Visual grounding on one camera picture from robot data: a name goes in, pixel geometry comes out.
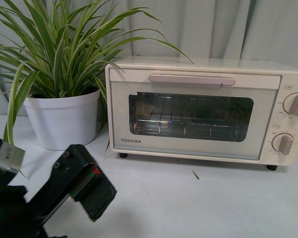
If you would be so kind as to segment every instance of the printed label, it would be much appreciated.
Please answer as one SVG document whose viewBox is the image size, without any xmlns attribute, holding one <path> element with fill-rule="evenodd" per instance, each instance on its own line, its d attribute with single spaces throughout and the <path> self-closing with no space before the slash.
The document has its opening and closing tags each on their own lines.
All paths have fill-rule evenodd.
<svg viewBox="0 0 298 238">
<path fill-rule="evenodd" d="M 293 89 L 293 86 L 292 85 L 285 85 L 284 86 L 284 89 L 286 89 L 286 90 L 292 90 Z"/>
</svg>

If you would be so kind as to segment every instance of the toshiba logo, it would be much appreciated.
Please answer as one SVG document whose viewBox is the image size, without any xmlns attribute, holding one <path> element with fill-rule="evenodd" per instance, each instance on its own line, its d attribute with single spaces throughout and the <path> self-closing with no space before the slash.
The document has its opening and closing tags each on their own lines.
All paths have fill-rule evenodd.
<svg viewBox="0 0 298 238">
<path fill-rule="evenodd" d="M 121 139 L 121 142 L 141 143 L 141 140 Z"/>
</svg>

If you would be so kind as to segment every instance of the table surface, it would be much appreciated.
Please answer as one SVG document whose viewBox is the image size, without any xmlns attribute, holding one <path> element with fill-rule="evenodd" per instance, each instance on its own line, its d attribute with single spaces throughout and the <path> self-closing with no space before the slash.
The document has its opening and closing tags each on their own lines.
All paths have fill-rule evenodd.
<svg viewBox="0 0 298 238">
<path fill-rule="evenodd" d="M 0 116 L 2 138 L 5 116 Z M 40 147 L 26 117 L 18 117 L 15 145 L 26 151 L 12 185 L 31 199 L 62 151 Z M 117 189 L 93 223 L 68 198 L 47 221 L 49 236 L 68 238 L 298 238 L 298 156 L 289 167 L 128 155 L 106 151 L 108 130 L 85 147 Z"/>
</svg>

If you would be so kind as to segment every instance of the timer knob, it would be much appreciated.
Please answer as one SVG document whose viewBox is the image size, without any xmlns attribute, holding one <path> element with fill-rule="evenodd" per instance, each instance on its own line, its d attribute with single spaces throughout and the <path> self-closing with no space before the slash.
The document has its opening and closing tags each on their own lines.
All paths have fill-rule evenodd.
<svg viewBox="0 0 298 238">
<path fill-rule="evenodd" d="M 291 135 L 282 133 L 274 137 L 272 146 L 275 150 L 280 151 L 283 155 L 289 155 L 294 139 Z"/>
</svg>

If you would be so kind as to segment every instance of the control knob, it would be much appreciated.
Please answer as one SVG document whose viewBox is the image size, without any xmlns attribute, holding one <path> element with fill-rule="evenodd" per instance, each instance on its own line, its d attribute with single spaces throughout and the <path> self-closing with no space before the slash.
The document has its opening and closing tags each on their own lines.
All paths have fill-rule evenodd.
<svg viewBox="0 0 298 238">
<path fill-rule="evenodd" d="M 284 110 L 294 116 L 298 116 L 298 93 L 290 94 L 283 102 Z"/>
<path fill-rule="evenodd" d="M 291 135 L 282 133 L 274 137 L 272 146 L 275 150 L 280 151 L 283 155 L 289 155 L 293 142 L 294 138 Z"/>
</svg>

